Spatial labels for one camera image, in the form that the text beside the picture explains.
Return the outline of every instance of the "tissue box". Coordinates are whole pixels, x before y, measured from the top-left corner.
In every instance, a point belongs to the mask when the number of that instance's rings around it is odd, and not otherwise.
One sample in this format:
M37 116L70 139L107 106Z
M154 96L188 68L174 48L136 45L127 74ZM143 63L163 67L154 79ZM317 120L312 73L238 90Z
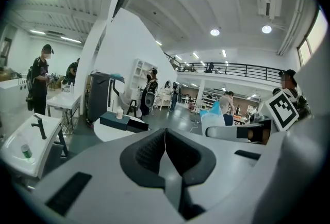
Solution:
M127 130L129 120L130 117L128 116L123 116L122 119L117 119L116 113L113 112L105 112L100 116L100 124L122 131Z

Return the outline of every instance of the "faucet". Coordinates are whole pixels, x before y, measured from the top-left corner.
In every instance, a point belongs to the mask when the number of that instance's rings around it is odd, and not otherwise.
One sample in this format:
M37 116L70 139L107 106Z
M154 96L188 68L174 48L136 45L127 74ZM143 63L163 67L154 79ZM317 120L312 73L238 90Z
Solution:
M43 124L42 124L42 119L38 117L36 114L33 115L35 118L37 118L38 124L32 123L32 127L39 127L40 133L41 133L41 138L42 139L47 139L45 130L43 129Z

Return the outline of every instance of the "fluorescent light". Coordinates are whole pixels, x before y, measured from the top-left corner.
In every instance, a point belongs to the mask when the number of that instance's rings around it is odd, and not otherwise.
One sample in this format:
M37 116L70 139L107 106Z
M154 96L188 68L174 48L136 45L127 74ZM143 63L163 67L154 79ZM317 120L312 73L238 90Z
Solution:
M262 30L263 33L268 34L272 31L272 27L266 25L266 26L263 26L261 30Z
M45 32L42 32L42 31L36 31L36 30L30 30L30 31L33 33L38 33L38 34L42 34L42 35L46 34Z
M196 53L192 53L192 54L196 57L196 59L199 59L199 56Z
M220 31L215 28L215 29L211 30L210 33L211 33L212 36L218 36L220 34Z
M70 41L73 41L73 42L81 43L80 40L73 40L73 39L69 39L69 38L66 38L66 37L62 37L62 36L61 36L61 38L62 38L63 40L70 40Z

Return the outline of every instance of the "air conditioner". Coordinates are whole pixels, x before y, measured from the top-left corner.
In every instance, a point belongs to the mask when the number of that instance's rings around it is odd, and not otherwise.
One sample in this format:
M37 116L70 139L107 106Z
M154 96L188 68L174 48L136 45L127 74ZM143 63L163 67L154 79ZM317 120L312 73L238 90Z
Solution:
M281 13L282 0L257 0L258 14L273 20Z

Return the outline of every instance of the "balcony railing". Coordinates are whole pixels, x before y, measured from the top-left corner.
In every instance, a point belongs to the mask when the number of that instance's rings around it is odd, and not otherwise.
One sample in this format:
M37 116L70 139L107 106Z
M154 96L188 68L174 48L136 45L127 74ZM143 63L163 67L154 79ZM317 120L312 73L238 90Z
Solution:
M241 63L224 63L224 62L205 62L204 64L179 63L178 65L176 65L174 61L171 64L174 67L174 69L178 72L187 71L187 72L199 72L199 73L215 73L219 75L221 74L236 75L236 76L244 76L244 77L271 81L275 83L280 83L281 81L281 78L278 75L281 69L276 69L271 67L264 67L258 65L243 65Z

